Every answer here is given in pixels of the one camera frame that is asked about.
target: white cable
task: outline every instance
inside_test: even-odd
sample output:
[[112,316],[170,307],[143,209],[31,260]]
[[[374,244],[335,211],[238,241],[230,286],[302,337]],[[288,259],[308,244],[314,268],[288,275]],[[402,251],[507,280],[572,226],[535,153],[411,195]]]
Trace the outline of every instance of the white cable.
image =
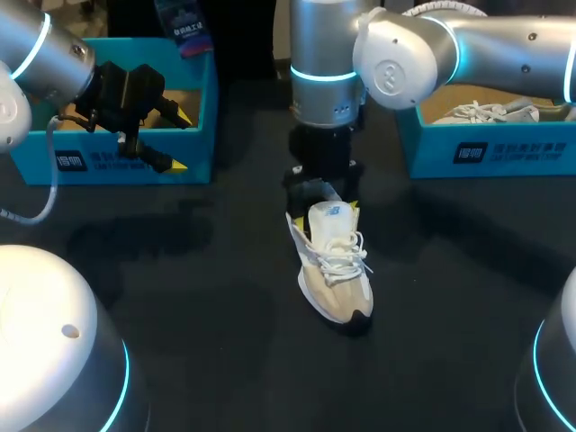
[[61,124],[61,121],[58,117],[52,117],[52,120],[48,123],[48,128],[46,129],[46,144],[48,147],[48,157],[50,161],[50,172],[51,172],[51,179],[50,179],[50,192],[48,195],[48,200],[46,201],[46,205],[44,209],[37,216],[33,218],[24,218],[23,216],[19,216],[14,214],[8,210],[0,209],[0,217],[7,218],[11,221],[18,222],[22,225],[36,225],[42,221],[44,221],[50,212],[52,212],[52,208],[54,207],[54,202],[56,201],[56,194],[58,192],[58,165],[56,163],[56,154],[54,153],[54,131],[56,128]]

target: robotic arm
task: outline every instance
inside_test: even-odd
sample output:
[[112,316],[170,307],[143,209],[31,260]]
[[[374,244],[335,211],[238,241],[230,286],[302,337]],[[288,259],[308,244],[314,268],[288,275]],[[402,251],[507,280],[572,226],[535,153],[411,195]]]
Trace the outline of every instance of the robotic arm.
[[453,1],[397,14],[364,0],[292,0],[294,112],[313,127],[354,122],[363,84],[393,110],[450,84],[571,103],[575,53],[571,17],[487,17]]
[[94,51],[23,0],[0,2],[0,151],[20,144],[31,127],[23,91],[59,109],[76,104],[79,117],[59,116],[93,132],[119,132],[119,153],[140,158],[159,173],[186,167],[138,138],[140,122],[156,109],[175,126],[191,126],[178,105],[163,97],[164,78],[142,65],[126,71],[111,62],[97,66]]

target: blue shoebox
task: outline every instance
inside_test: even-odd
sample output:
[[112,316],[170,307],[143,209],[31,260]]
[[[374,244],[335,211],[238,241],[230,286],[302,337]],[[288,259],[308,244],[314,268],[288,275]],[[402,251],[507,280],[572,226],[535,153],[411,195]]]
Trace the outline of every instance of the blue shoebox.
[[[468,104],[474,99],[480,99],[480,104],[504,104],[518,97],[458,87],[457,91],[469,93],[455,96],[457,103],[446,102],[446,91],[439,96],[443,101],[432,96],[426,102],[443,106],[432,110],[435,118],[442,117],[449,107],[464,104],[463,100]],[[429,112],[430,105],[396,113],[411,178],[576,175],[574,122],[436,125],[430,124]]]
[[[140,138],[188,167],[182,174],[160,175],[138,160],[118,157],[117,134],[105,130],[59,130],[54,134],[61,185],[207,184],[218,110],[218,81],[211,51],[182,59],[171,40],[90,39],[97,61],[112,61],[132,70],[149,64],[166,78],[166,90],[200,91],[198,126],[180,129],[141,129]],[[54,111],[34,105],[33,130],[11,156],[26,184],[49,185],[50,162],[45,129]]]

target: glowing blue ring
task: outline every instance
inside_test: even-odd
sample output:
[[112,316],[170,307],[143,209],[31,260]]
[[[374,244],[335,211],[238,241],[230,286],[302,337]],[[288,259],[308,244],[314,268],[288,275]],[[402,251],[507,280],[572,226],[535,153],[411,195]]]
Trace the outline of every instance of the glowing blue ring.
[[548,402],[548,405],[550,405],[550,408],[552,409],[554,414],[556,414],[556,417],[558,417],[558,419],[560,419],[560,421],[571,432],[576,432],[576,427],[574,427],[573,425],[570,424],[570,422],[566,419],[565,416],[563,416],[563,414],[560,412],[560,410],[556,408],[556,406],[554,405],[554,402],[552,402],[552,399],[550,399],[550,396],[548,396],[548,391],[546,391],[544,384],[542,383],[542,379],[540,378],[540,373],[538,372],[538,362],[536,361],[536,347],[538,346],[538,336],[540,336],[540,330],[542,329],[543,325],[544,325],[544,322],[542,321],[542,324],[540,324],[540,328],[538,329],[538,332],[536,333],[536,337],[534,339],[534,347],[532,348],[532,359],[534,361],[534,372],[536,375],[536,380],[538,381],[538,385],[540,386],[540,391],[544,395],[546,402]]
[[572,69],[574,68],[574,56],[576,56],[576,40],[573,39],[570,44],[570,51],[568,51],[568,59],[566,60],[566,71],[564,72],[564,100],[572,103],[570,98],[570,87],[572,82]]
[[456,50],[456,65],[454,66],[454,72],[452,72],[452,75],[448,78],[448,81],[446,82],[448,84],[450,81],[452,81],[452,78],[454,78],[454,75],[456,75],[456,71],[460,67],[460,45],[458,45],[458,39],[456,38],[456,33],[454,33],[454,30],[452,30],[452,27],[450,27],[448,24],[446,24],[445,22],[441,22],[440,20],[437,20],[432,16],[423,16],[422,18],[424,18],[425,20],[429,20],[432,23],[436,23],[444,30],[446,30],[450,35],[452,42],[454,43],[454,48]]
[[320,83],[334,83],[337,81],[346,81],[347,79],[354,78],[356,76],[356,72],[350,72],[349,74],[335,75],[335,76],[308,75],[308,74],[303,74],[302,72],[297,71],[296,69],[294,69],[294,66],[290,66],[290,70],[298,78],[306,79],[308,81],[317,81]]
[[126,397],[126,391],[128,390],[128,381],[130,379],[130,360],[128,359],[128,349],[126,349],[126,344],[122,341],[122,345],[124,346],[124,355],[126,357],[126,373],[124,374],[124,386],[122,387],[122,392],[120,393],[120,398],[118,399],[118,403],[116,403],[116,408],[112,412],[110,418],[106,424],[100,429],[100,432],[106,432],[112,426],[113,422],[118,417],[118,413],[120,412],[120,408],[124,403],[124,398]]
[[38,37],[38,39],[36,40],[36,43],[34,44],[34,46],[32,47],[30,53],[28,54],[28,56],[24,59],[24,61],[22,62],[22,64],[20,65],[20,67],[18,67],[14,73],[12,73],[10,75],[11,79],[16,79],[17,77],[19,77],[21,74],[24,73],[24,71],[28,68],[28,66],[32,63],[32,61],[34,60],[34,58],[36,57],[36,55],[38,54],[38,51],[40,51],[40,48],[42,48],[42,44],[44,43],[44,41],[46,40],[46,37],[48,36],[48,31],[50,30],[50,15],[48,15],[47,13],[44,14],[44,16],[46,18],[44,18],[44,24],[42,25],[42,30],[40,31],[40,36]]

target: shoe logo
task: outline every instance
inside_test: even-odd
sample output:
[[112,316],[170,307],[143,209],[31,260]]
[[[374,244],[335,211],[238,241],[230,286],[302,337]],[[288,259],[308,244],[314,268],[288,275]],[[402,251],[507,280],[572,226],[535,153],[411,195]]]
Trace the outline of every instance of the shoe logo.
[[334,207],[328,207],[328,209],[326,210],[326,215],[327,216],[336,216],[337,214],[340,214],[340,206],[334,206]]

